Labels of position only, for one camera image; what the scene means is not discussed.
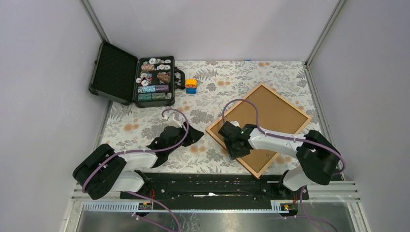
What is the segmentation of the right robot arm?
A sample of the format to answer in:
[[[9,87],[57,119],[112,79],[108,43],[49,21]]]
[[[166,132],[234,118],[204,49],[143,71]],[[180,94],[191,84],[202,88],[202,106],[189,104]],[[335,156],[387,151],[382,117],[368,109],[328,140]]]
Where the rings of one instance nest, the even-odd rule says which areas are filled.
[[[253,150],[267,150],[292,156],[299,165],[287,170],[277,186],[281,198],[291,198],[301,187],[315,183],[326,186],[337,173],[340,154],[316,131],[304,135],[267,130],[254,124],[239,127],[226,121],[219,130],[231,158],[241,158]]]

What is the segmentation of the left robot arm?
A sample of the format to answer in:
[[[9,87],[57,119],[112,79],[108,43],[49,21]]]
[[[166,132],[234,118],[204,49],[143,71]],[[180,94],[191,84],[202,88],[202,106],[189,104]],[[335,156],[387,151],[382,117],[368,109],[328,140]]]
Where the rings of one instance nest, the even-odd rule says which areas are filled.
[[[193,127],[167,126],[146,149],[115,153],[109,144],[102,144],[74,169],[73,178],[93,200],[110,191],[131,191],[143,199],[150,186],[137,171],[163,165],[174,150],[198,142],[203,135]]]

